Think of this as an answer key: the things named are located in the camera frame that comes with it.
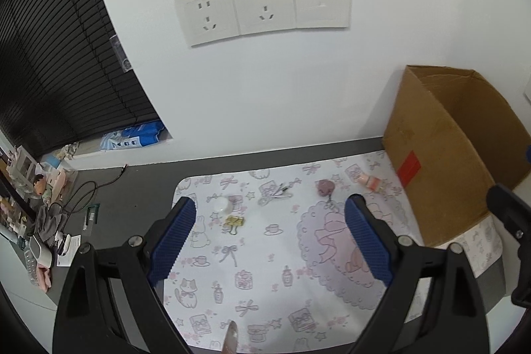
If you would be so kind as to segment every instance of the gray cloth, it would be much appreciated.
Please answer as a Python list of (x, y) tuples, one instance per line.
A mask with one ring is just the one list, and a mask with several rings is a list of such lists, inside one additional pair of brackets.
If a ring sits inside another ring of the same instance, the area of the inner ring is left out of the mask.
[(35, 232), (50, 248), (55, 242), (55, 232), (59, 229), (65, 217), (66, 215), (60, 212), (59, 206), (47, 208), (42, 205), (39, 207), (39, 213), (35, 220)]

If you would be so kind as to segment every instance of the clear plastic container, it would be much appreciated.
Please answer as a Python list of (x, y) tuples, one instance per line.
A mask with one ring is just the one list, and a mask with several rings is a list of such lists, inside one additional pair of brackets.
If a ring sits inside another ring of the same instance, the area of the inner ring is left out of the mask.
[(24, 258), (26, 259), (26, 269), (28, 270), (30, 281), (33, 285), (38, 287), (39, 282), (37, 281), (37, 261), (30, 250), (29, 243), (24, 249)]

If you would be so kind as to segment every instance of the gray tabletop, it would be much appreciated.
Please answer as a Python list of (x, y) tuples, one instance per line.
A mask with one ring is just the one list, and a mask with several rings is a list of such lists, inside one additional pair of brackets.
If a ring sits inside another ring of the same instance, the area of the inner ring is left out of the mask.
[[(164, 218), (171, 210), (177, 184), (185, 177), (280, 167), (382, 149), (381, 140), (374, 138), (223, 158), (128, 167), (117, 182), (97, 191), (93, 202), (100, 204), (98, 223), (94, 225), (91, 235), (86, 237), (82, 233), (84, 212), (71, 215), (64, 232), (71, 235), (81, 234), (83, 242), (90, 242), (97, 249), (115, 247), (123, 244), (132, 235), (144, 235), (154, 221)], [(87, 180), (94, 180), (99, 184), (108, 182), (119, 172), (120, 168), (82, 171), (78, 175), (74, 190)], [(68, 269), (68, 267), (54, 266), (51, 270), (52, 287), (48, 295), (55, 304), (59, 302)], [(489, 311), (505, 293), (501, 258), (478, 278), (478, 282), (485, 309)], [(112, 286), (130, 342), (139, 348), (147, 349), (136, 328), (120, 282), (113, 281)], [(161, 286), (158, 287), (158, 291), (161, 295)], [(419, 319), (408, 324), (403, 334), (404, 341), (415, 333)], [(343, 345), (324, 351), (331, 354), (334, 351), (345, 352), (346, 349), (347, 345)], [(193, 350), (209, 351), (200, 348)]]

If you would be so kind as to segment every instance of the blue gripper pad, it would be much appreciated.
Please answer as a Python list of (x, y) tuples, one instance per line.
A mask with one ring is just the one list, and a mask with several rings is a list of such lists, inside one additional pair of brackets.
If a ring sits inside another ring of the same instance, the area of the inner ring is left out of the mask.
[(154, 287), (166, 279), (195, 224), (195, 203), (188, 199), (151, 253), (148, 281)]
[(347, 199), (344, 204), (344, 221), (356, 240), (372, 275), (388, 287), (393, 280), (389, 252), (352, 199)]

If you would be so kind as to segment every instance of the black cable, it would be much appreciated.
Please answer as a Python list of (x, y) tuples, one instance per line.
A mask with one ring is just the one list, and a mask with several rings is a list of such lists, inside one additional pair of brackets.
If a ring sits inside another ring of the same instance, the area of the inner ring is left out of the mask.
[[(121, 177), (121, 175), (124, 173), (126, 168), (127, 168), (127, 165), (124, 165), (122, 167), (121, 171), (120, 171), (120, 174), (115, 179), (113, 179), (113, 180), (111, 180), (110, 182), (107, 182), (107, 183), (97, 184), (94, 180), (87, 180), (86, 182), (84, 182), (81, 185), (79, 185), (79, 187), (74, 191), (74, 193), (70, 196), (70, 198), (66, 201), (65, 204), (60, 204), (58, 202), (51, 203), (50, 208), (55, 204), (55, 205), (60, 207), (62, 213), (67, 215), (66, 220), (65, 220), (65, 222), (63, 224), (63, 227), (66, 226), (66, 224), (68, 222), (68, 219), (70, 218), (70, 215), (73, 215), (74, 213), (79, 213), (85, 207), (87, 207), (90, 204), (90, 202), (92, 201), (92, 199), (94, 198), (94, 195), (96, 194), (96, 191), (99, 190), (100, 188), (103, 188), (104, 186), (108, 186), (108, 185), (113, 184), (114, 182), (116, 182)], [(72, 199), (75, 197), (75, 195), (81, 190), (81, 188), (83, 188), (83, 186), (85, 186), (86, 184), (90, 184), (90, 183), (94, 184), (94, 187), (92, 187), (91, 190), (85, 192), (81, 196), (81, 198), (74, 204), (74, 206), (72, 207), (72, 210), (68, 211), (66, 209), (66, 207), (72, 201)], [(89, 194), (90, 194), (90, 198), (87, 200), (87, 202), (76, 210), (76, 208), (78, 207), (79, 203)]]

